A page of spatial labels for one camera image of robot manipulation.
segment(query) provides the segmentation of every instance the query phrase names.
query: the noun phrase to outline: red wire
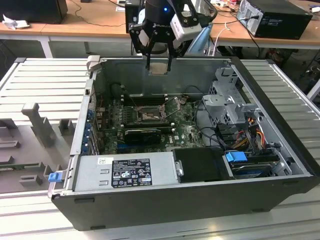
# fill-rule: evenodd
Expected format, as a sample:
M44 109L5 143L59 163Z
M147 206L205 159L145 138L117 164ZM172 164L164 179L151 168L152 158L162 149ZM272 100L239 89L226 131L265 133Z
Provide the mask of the red wire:
M244 131L240 131L237 135L236 135L236 140L238 141L238 138L240 136L240 134L242 134Z

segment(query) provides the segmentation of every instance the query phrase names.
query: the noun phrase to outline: white cable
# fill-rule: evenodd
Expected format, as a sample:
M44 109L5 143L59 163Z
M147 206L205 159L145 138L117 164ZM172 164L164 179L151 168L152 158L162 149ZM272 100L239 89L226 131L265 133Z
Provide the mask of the white cable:
M231 31L231 29L227 27L227 22L224 23L224 29L222 29L222 30L218 33L218 36L216 36L216 39L215 39L215 42L214 42L214 49L213 49L212 57L214 57L215 54L216 54L216 51L217 51L217 42L218 42L218 39L219 39L220 34L221 34L224 30L229 30L229 31Z
M224 29L222 29L219 33L218 33L218 35L216 36L216 39L215 39L215 42L214 42L214 49L213 49L213 53L212 53L212 57L214 57L215 56L215 54L216 54L216 51L217 51L217 42L218 42L218 38L219 38L219 36L220 36L220 34L224 31L224 30L229 30L229 31L231 31L231 29L227 26L227 24L233 24L233 23L237 23L237 22L239 22L239 21L242 21L242 20L248 20L248 18L241 18L241 19L238 19L237 21L234 21L234 22L225 22L224 23Z

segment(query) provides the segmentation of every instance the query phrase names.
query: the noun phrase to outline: black cable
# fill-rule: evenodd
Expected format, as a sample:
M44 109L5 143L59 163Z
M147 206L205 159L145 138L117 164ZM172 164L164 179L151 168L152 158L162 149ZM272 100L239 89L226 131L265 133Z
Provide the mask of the black cable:
M194 125L196 127L196 129L202 133L203 136L207 137L208 139L211 139L212 141L216 142L217 144L220 144L220 142L212 137L210 137L209 135L207 135L206 133L204 133L203 131L201 131L201 129L199 128L198 124L197 124L197 114L198 114L198 111L199 111L199 107L200 105L203 104L203 101L200 101L198 106L196 107L196 110L195 110L195 114L194 114Z
M218 14L220 16L223 16L223 17L226 17L226 18L234 18L234 16L226 16L226 15L221 14L220 12L218 12Z
M182 91L181 94L185 94L185 93L186 93L186 90L187 90L188 88L195 88L195 89L197 89L200 93L202 93L203 95L206 95L206 93L204 93L203 91L201 91L196 85L188 85L188 86L186 86L185 89Z
M130 44L130 53L131 53L131 56L134 55L134 48L133 48L133 43L131 41L131 44Z
M74 12L74 15L77 17L77 18L79 18L79 19L81 19L82 21L84 21L85 23L87 23L87 24L90 24L90 25L95 25L95 26L100 26L100 27L120 27L120 26L122 26L122 25L125 25L125 23L123 23L123 24L120 24L120 25L101 25L101 24L96 24L96 23L91 23L91 22L88 22L87 20L85 20L82 16L79 16L78 15L78 12L82 9L82 7L79 5L79 4L77 4L77 3L75 3L73 0L71 0L71 2L73 2L75 5L77 5L78 6L78 10L76 10L75 12Z
M111 0L108 0L110 3L112 3L112 4L114 4L114 5L117 5L118 7L120 7L120 8L124 8L125 6L124 5L120 5L120 4L118 4L118 3L115 3L115 2L113 2L113 1L111 1Z
M252 39L252 41L254 42L254 44L256 45L256 47L258 48L258 58L260 57L260 47L258 46L258 44L256 43L256 41L254 40L254 38L251 36L251 32L248 30L248 22L249 22L249 19L246 21L246 24L245 24L245 29L246 31L248 32L250 38Z

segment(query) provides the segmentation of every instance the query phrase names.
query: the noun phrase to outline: floor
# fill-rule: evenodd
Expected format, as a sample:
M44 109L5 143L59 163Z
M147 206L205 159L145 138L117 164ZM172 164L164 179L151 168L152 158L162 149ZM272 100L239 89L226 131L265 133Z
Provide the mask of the floor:
M50 47L55 58L86 58L83 42L51 42ZM92 54L103 57L125 57L130 56L129 43L89 43ZM256 59L257 48L244 47L245 59ZM316 50L300 50L293 53L283 66L282 70L288 77L296 82L304 90L309 80L299 79L300 74L305 70L310 60L316 54ZM16 57L44 58L41 44L38 41L3 40L0 42L0 78L6 73Z

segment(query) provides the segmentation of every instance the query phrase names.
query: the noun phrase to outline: cable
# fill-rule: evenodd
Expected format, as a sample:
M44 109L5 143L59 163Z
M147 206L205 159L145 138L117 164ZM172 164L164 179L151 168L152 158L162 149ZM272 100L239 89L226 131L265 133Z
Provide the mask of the cable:
M108 0L110 3L112 3L112 4L114 4L114 5L117 5L118 7L120 7L120 8L124 8L125 6L124 5L120 5L120 4L118 4L118 3L115 3L115 2L113 2L113 1L111 1L111 0Z
M254 17L250 17L250 18L241 18L241 19L238 19L238 20L234 20L234 21L228 21L228 22L214 22L213 24L233 24L233 23L236 23L236 22L240 22L242 20L249 20L249 19L253 19Z
M256 47L258 48L258 58L260 57L260 47L258 46L258 44L256 43L256 41L254 40L254 38L251 36L251 32L248 30L248 22L249 22L249 19L248 21L246 21L246 25L245 25L245 29L246 31L248 32L251 40L254 42L254 44L256 45Z
M183 95L188 88L195 88L195 89L197 89L200 93L202 93L203 95L206 95L206 93L204 93L203 91L201 91L196 85L188 85L188 86L186 86L185 89L182 91L181 94Z
M223 15L223 14L221 14L219 11L218 11L218 14L219 14L220 16L223 16L223 17L226 17L226 18L233 18L233 16Z
M73 2L75 5L77 5L78 6L78 10L76 10L75 12L74 12L74 15L77 17L77 18L79 18L79 19L81 19L82 21L84 21L85 23L87 23L87 24L90 24L90 25L95 25L95 26L100 26L100 27L120 27L120 26L122 26L122 25L125 25L125 23L123 23L123 24L120 24L120 25L101 25L101 24L96 24L96 23L91 23L91 22L88 22L87 20L85 20L82 16L79 16L78 15L78 12L82 9L82 7L79 5L79 4L77 4L77 3L75 3L73 0L71 0L71 2Z
M5 54L5 52L1 49L1 47L0 47L0 51L2 52L2 54L3 54L3 56L4 56L4 67L5 67L5 69L8 69L8 67L7 67L7 55Z
M211 139L212 141L216 142L217 144L220 144L220 142L216 139L214 139L213 137L210 137L209 135L207 135L206 133L204 133L203 131L201 131L201 129L199 128L198 124L197 124L197 114L198 114L198 111L199 111L199 107L200 105L203 104L203 101L200 101L198 106L196 107L196 110L195 110L195 114L194 114L194 125L196 127L196 129L202 133L203 136L207 137L208 139Z
M257 18L256 16L252 16L252 17L249 17L249 18L241 18L241 19L237 19L237 20L234 20L234 21L229 21L229 22L225 22L225 23L222 23L222 22L216 22L216 23L213 23L213 24L224 24L224 29L222 29L218 35L216 36L216 39L215 39L215 43L214 43L214 49L213 49L213 53L212 53L212 56L214 57L215 54L216 54L216 51L217 51L217 43L218 43L218 39L219 39L219 36L220 34L222 34L223 31L225 30L229 30L231 31L231 29L229 27L227 27L227 24L233 24L233 23L236 23L236 22L239 22L239 21L242 21L242 20L246 20L246 21L249 21L249 19L254 19L254 18Z
M229 30L229 31L231 31L231 29L227 27L227 22L224 23L224 29L222 29L222 30L218 33L218 35L216 36L216 39L215 39L215 42L214 42L214 49L213 49L213 52L212 52L212 57L214 57L215 54L216 54L218 39L219 39L220 34L222 34L224 30Z

